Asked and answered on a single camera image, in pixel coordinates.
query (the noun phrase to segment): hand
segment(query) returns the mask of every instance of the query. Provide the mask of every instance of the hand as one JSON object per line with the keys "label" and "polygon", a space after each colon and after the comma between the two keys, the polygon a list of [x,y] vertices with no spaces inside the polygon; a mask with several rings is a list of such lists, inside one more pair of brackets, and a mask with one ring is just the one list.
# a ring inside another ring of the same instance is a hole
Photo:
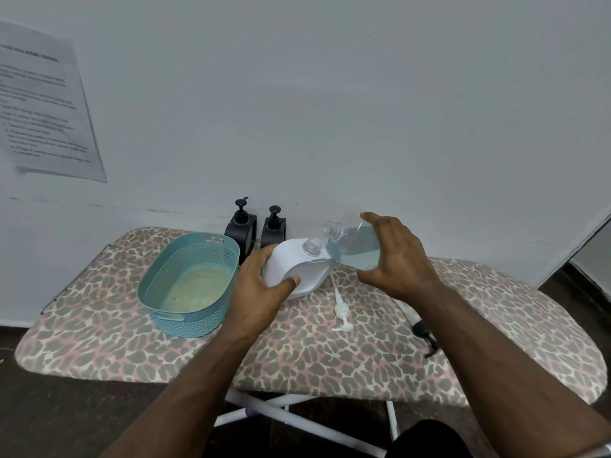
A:
{"label": "hand", "polygon": [[380,258],[376,268],[357,270],[359,281],[403,301],[443,286],[420,239],[401,221],[372,212],[363,212],[361,218],[371,223],[378,236]]}
{"label": "hand", "polygon": [[240,267],[223,328],[236,337],[256,339],[274,320],[280,304],[299,286],[300,277],[290,277],[270,288],[261,275],[277,244],[249,256]]}

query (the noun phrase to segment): blue liquid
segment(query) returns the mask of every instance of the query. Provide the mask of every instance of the blue liquid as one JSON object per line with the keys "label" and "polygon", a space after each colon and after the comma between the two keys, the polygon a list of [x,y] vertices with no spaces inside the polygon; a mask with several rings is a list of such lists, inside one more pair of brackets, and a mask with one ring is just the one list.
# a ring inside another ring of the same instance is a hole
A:
{"label": "blue liquid", "polygon": [[340,263],[359,270],[371,270],[378,266],[380,245],[372,226],[348,228],[338,242],[327,242],[327,252]]}

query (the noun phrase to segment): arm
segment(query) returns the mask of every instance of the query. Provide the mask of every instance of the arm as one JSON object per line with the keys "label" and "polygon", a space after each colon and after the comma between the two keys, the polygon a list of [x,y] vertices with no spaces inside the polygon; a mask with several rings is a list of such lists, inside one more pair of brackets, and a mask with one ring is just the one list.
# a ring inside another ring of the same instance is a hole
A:
{"label": "arm", "polygon": [[100,458],[200,457],[242,359],[299,284],[269,288],[261,271],[275,246],[240,268],[223,326]]}
{"label": "arm", "polygon": [[447,355],[481,428],[503,458],[572,457],[611,440],[611,426],[443,285],[422,244],[393,217],[363,213],[380,240],[359,279],[407,302]]}

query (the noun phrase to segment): plastic bottle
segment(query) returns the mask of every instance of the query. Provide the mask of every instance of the plastic bottle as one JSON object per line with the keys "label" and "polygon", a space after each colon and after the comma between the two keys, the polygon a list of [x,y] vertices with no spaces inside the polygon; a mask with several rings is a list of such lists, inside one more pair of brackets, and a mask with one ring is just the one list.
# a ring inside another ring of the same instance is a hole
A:
{"label": "plastic bottle", "polygon": [[380,245],[370,223],[358,214],[342,217],[340,222],[325,222],[323,234],[330,257],[360,270],[378,265]]}

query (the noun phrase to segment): dark floor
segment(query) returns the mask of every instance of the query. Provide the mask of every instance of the dark floor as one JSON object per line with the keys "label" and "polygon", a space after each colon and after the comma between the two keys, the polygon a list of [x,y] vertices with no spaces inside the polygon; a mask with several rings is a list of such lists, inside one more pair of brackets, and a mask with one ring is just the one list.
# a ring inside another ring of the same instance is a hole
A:
{"label": "dark floor", "polygon": [[[611,319],[564,272],[557,272],[541,290],[551,296],[588,332],[611,362]],[[164,388],[163,385],[81,381],[42,376],[20,369],[13,359],[23,330],[0,327],[0,443],[2,456],[95,457],[131,423]],[[233,409],[227,405],[226,411]],[[494,457],[469,408],[437,404],[395,404],[405,430],[423,418],[452,426],[476,458]],[[595,408],[611,420],[607,391]],[[390,444],[383,402],[316,399],[291,406],[291,411],[380,447]],[[362,456],[350,449],[256,416],[214,430],[205,456],[249,455]]]}

